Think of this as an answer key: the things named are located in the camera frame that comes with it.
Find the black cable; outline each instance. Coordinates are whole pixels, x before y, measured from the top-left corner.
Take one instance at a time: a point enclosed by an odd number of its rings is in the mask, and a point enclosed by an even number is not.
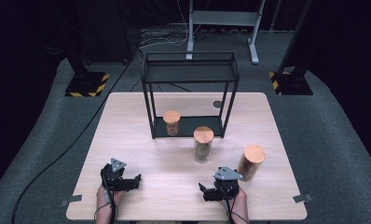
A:
[[[228,209],[227,216],[229,218],[229,223],[234,224],[234,220],[232,219],[232,211],[229,209],[229,200],[228,199],[226,199],[226,203],[227,203],[227,209]]]
[[[234,197],[234,202],[232,203],[232,207],[231,207],[231,213],[232,213],[232,210],[234,210],[234,206],[235,206],[235,201],[236,201],[236,196],[237,196],[237,195],[235,195],[235,197]]]
[[[55,162],[57,162],[59,159],[61,159],[74,145],[75,143],[78,141],[78,139],[80,139],[80,137],[83,135],[83,133],[87,130],[87,128],[90,126],[90,124],[92,123],[92,121],[95,119],[95,117],[98,115],[99,111],[102,109],[103,105],[104,105],[104,102],[106,102],[108,96],[110,95],[110,92],[113,90],[113,88],[116,86],[116,84],[118,83],[119,79],[124,75],[125,71],[127,71],[128,67],[130,66],[131,64],[131,61],[129,61],[129,63],[127,64],[127,66],[125,67],[125,69],[122,71],[122,73],[119,75],[119,77],[117,78],[116,82],[113,84],[112,88],[109,90],[109,92],[107,93],[107,95],[104,97],[102,103],[99,105],[98,109],[96,110],[96,112],[93,114],[92,118],[89,120],[89,122],[87,123],[87,125],[84,127],[83,131],[78,135],[78,137],[72,142],[72,144],[70,144],[70,146],[57,158],[55,159],[54,161],[52,161],[46,168],[44,168],[39,174],[37,174],[33,179],[32,181],[25,187],[25,189],[22,191],[20,197],[18,198],[18,200],[16,201],[15,205],[14,205],[14,208],[13,208],[13,211],[12,211],[12,215],[11,215],[11,223],[14,224],[15,223],[15,215],[17,213],[17,208],[18,208],[18,205],[20,204],[20,201],[23,197],[23,195],[26,193],[26,191],[28,190],[29,187],[31,187],[33,185],[33,183],[35,182],[35,180],[40,177],[49,167],[51,167]]]
[[[150,45],[155,45],[155,43],[154,43],[155,41],[158,41],[158,40],[170,41],[172,38],[175,38],[175,37],[184,38],[184,35],[180,30],[171,31],[171,32],[169,32],[165,35],[153,35],[153,34],[151,34],[150,36],[142,38],[138,47],[139,48],[148,47]]]
[[[142,80],[142,78],[139,78],[139,80],[132,86],[132,88],[131,88],[131,90],[130,91],[132,91],[133,90],[133,88],[135,88],[135,86],[140,82],[140,80]]]
[[[246,219],[244,219],[243,217],[241,217],[238,213],[234,213],[234,212],[231,212],[231,214],[234,214],[234,215],[236,215],[237,217],[239,217],[241,220],[243,220],[244,222],[246,222],[246,223],[250,223],[250,221],[248,221],[248,220],[246,220]]]
[[[181,87],[181,86],[177,86],[177,85],[175,85],[175,84],[173,84],[173,83],[168,83],[168,84],[171,85],[171,86],[174,86],[174,87],[180,88],[180,89],[182,89],[182,90],[184,90],[184,91],[189,91],[189,92],[191,92],[190,90],[188,90],[188,89],[186,89],[186,88],[184,88],[184,87]]]
[[[160,89],[161,91],[163,91],[162,88],[159,86],[159,84],[157,84],[157,86],[159,87],[159,89]]]
[[[106,204],[100,206],[98,209],[96,209],[95,214],[93,215],[93,220],[96,221],[96,215],[98,214],[99,210],[101,210],[102,208],[106,207],[106,206],[109,205],[109,204],[110,204],[110,203],[106,203]]]
[[[114,192],[110,192],[110,190],[107,187],[106,179],[103,178],[104,182],[104,190],[109,195],[109,201],[110,201],[110,208],[112,209],[112,214],[110,216],[110,224],[113,224],[116,219],[116,202],[114,201]]]
[[[138,57],[136,57],[136,53],[135,53],[135,58],[137,59],[137,61],[139,61],[140,64],[142,64],[143,53],[142,53],[142,51],[139,48],[137,48],[137,49],[139,50],[139,52],[141,54],[141,59],[139,59]]]
[[[218,31],[199,31],[194,34],[195,40],[204,40],[208,37],[220,36],[220,35],[234,35],[240,32],[235,32],[233,30],[218,32]]]

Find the metal bracket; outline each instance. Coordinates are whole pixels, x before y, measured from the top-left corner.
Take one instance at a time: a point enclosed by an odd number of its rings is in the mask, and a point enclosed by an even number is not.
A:
[[[294,202],[296,203],[300,203],[300,202],[307,203],[307,202],[310,202],[313,198],[311,197],[310,194],[301,194],[301,195],[293,197],[293,199],[294,199]]]
[[[69,203],[79,202],[79,201],[81,201],[82,198],[83,198],[83,195],[81,195],[81,194],[75,195],[75,196],[70,196],[67,201],[65,201],[65,200],[61,201],[60,207],[66,207],[66,206],[69,205]]]
[[[112,171],[113,172],[117,172],[117,171],[119,171],[120,169],[124,168],[127,165],[127,163],[125,163],[123,161],[116,160],[114,158],[111,159],[111,162],[112,162]]]
[[[214,178],[221,179],[221,180],[235,180],[235,179],[243,179],[243,176],[238,174],[237,172],[231,170],[231,168],[227,166],[223,166],[220,168],[219,171],[214,173]]]

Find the jar lid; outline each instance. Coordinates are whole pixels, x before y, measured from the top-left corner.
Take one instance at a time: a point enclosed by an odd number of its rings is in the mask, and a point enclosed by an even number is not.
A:
[[[166,123],[175,123],[180,120],[180,113],[177,110],[168,110],[163,114],[163,120]]]
[[[201,144],[208,144],[212,142],[214,133],[209,127],[200,126],[194,131],[194,138]]]
[[[244,157],[250,162],[262,162],[265,157],[265,150],[256,144],[247,146],[244,150]]]

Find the white shelf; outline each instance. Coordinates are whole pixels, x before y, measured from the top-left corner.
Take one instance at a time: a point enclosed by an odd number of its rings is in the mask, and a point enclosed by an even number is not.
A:
[[[256,12],[194,11],[194,24],[255,26]]]

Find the black curtain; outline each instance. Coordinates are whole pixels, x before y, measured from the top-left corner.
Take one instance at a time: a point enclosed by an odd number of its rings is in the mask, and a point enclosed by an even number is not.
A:
[[[0,0],[0,179],[33,129],[63,59],[61,51],[47,52],[55,34],[48,3]]]
[[[274,30],[294,31],[304,11],[307,0],[281,0],[278,4]]]
[[[142,21],[143,27],[151,25],[161,25],[170,22],[181,22],[182,17],[179,11],[179,6],[188,22],[189,0],[138,0],[135,6],[138,7],[138,16]],[[194,9],[218,10],[218,11],[257,11],[260,1],[249,0],[196,0],[194,1]],[[272,24],[273,17],[276,11],[278,0],[267,0],[263,10],[263,17],[260,23],[260,30],[269,30]]]
[[[301,64],[308,49],[308,69],[336,96],[371,156],[371,1],[313,1],[287,66]]]

